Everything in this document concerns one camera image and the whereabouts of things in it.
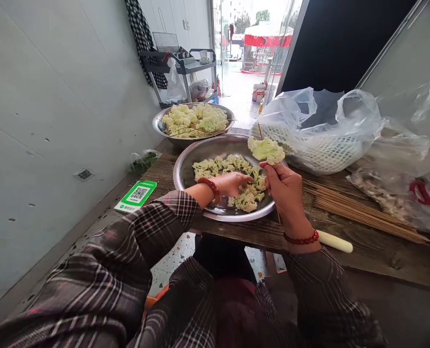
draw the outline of plaid shirt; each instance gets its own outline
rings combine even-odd
[[[34,305],[0,325],[0,347],[216,347],[213,278],[192,257],[142,321],[151,267],[189,229],[197,202],[172,191],[98,232],[48,277]],[[284,255],[298,326],[279,322],[263,283],[255,289],[263,347],[383,347],[377,321],[322,249]]]

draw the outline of doorway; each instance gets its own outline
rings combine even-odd
[[[302,0],[211,0],[219,104],[249,129],[283,72]]]

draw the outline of metal bowl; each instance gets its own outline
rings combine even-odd
[[[190,109],[192,109],[192,107],[197,106],[200,103],[184,103],[183,105],[187,105]],[[228,129],[230,129],[234,123],[234,113],[229,110],[227,107],[222,106],[222,105],[218,105],[218,104],[212,104],[213,107],[217,107],[220,109],[223,109],[226,111],[226,117],[228,119],[228,125],[226,126],[226,129],[222,132],[225,133],[227,132]],[[168,134],[165,133],[165,129],[166,129],[166,125],[162,122],[162,118],[163,116],[167,115],[170,113],[172,106],[170,106],[169,108],[165,109],[165,110],[161,110],[154,118],[152,121],[152,126],[155,129],[155,131],[158,134],[163,135],[164,137],[168,138],[168,140],[177,148],[181,148],[181,149],[185,149],[187,148],[190,144],[195,143],[199,140],[202,139],[207,139],[207,138],[212,138],[214,136],[217,136],[218,134],[210,134],[210,135],[206,135],[204,137],[200,137],[200,138],[178,138],[178,137],[172,137],[169,136]]]
[[[258,166],[260,161],[252,156],[252,152],[247,147],[248,138],[247,135],[242,134],[223,134],[190,145],[180,154],[175,163],[173,181],[176,189],[184,190],[195,185],[195,174],[192,168],[194,162],[210,160],[216,156],[226,158],[226,156],[233,154],[242,155],[252,166]],[[242,210],[236,212],[234,208],[227,205],[228,199],[222,197],[216,207],[205,208],[204,216],[217,221],[244,222],[262,218],[274,210],[274,201],[268,193],[265,194],[257,210],[250,213]]]

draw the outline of hand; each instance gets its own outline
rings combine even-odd
[[[284,217],[292,218],[305,216],[302,203],[302,177],[282,164],[271,166],[261,162],[260,167],[267,174],[265,185],[279,213]]]
[[[248,182],[253,182],[250,175],[237,172],[215,176],[211,180],[220,190],[220,195],[227,197],[236,197],[239,194],[239,186],[246,187]]]
[[[267,177],[265,186],[273,197],[278,212],[284,220],[284,232],[292,239],[310,238],[313,227],[305,216],[302,203],[302,177],[282,164],[269,165],[261,162]],[[319,242],[296,245],[288,243],[288,249],[293,254],[306,254],[321,249]]]

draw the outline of wall electrical outlet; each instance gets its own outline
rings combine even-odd
[[[81,169],[79,172],[74,174],[79,180],[86,181],[94,174],[87,168]]]

